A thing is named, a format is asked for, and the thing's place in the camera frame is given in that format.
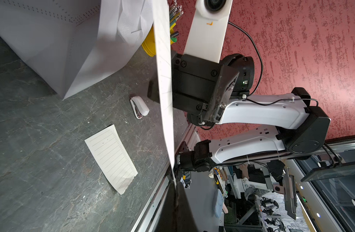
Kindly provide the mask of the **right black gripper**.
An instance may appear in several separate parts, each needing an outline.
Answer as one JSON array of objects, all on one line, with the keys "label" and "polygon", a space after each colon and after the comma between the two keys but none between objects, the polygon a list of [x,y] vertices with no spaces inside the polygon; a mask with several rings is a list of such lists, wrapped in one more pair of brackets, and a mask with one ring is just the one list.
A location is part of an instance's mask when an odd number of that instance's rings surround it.
[{"label": "right black gripper", "polygon": [[172,52],[173,107],[219,123],[239,76],[236,68]]}]

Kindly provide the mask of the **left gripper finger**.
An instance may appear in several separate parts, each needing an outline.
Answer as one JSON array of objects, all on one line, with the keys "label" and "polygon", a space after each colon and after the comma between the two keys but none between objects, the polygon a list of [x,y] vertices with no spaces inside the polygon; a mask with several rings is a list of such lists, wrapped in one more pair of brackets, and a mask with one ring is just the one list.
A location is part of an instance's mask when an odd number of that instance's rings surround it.
[{"label": "left gripper finger", "polygon": [[156,232],[199,231],[181,182],[168,187],[165,203],[155,227]]}]

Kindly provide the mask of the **small white stapler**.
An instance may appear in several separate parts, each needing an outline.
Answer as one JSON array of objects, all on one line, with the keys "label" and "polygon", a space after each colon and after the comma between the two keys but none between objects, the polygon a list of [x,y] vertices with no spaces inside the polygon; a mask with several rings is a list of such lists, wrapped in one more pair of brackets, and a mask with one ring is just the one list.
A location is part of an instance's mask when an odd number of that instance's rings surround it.
[{"label": "small white stapler", "polygon": [[130,103],[137,119],[142,119],[149,114],[149,108],[140,96],[131,97]]}]

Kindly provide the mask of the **paper receipt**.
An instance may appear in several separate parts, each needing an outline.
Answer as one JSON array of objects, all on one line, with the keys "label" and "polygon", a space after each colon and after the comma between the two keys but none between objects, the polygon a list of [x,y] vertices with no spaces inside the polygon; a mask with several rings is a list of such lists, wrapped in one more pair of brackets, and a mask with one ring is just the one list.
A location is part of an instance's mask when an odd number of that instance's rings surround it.
[{"label": "paper receipt", "polygon": [[170,166],[175,165],[175,146],[173,128],[173,96],[172,96],[172,70],[171,56],[169,59],[157,58],[158,89],[161,107],[163,133],[170,161]]},{"label": "paper receipt", "polygon": [[87,138],[85,143],[107,181],[120,195],[124,194],[138,172],[115,126],[108,126]]}]

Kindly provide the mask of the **white gift bag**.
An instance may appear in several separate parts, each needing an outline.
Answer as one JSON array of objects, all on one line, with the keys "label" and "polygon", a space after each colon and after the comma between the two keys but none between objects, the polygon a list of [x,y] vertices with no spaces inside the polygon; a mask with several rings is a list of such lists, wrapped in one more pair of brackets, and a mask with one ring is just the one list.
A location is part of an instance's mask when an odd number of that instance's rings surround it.
[{"label": "white gift bag", "polygon": [[0,1],[0,37],[63,99],[122,69],[152,23],[151,1]]}]

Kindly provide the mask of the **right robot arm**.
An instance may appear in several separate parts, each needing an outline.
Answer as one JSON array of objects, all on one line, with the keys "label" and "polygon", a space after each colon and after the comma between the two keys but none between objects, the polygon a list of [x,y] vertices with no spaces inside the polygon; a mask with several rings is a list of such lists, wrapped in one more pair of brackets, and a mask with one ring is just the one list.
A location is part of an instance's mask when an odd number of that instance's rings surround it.
[{"label": "right robot arm", "polygon": [[205,140],[175,156],[180,170],[205,172],[237,164],[239,158],[288,152],[295,159],[319,150],[331,120],[304,88],[283,95],[251,95],[254,61],[232,54],[219,62],[191,55],[172,57],[172,105],[188,121],[212,129],[229,123],[257,128],[218,140]]}]

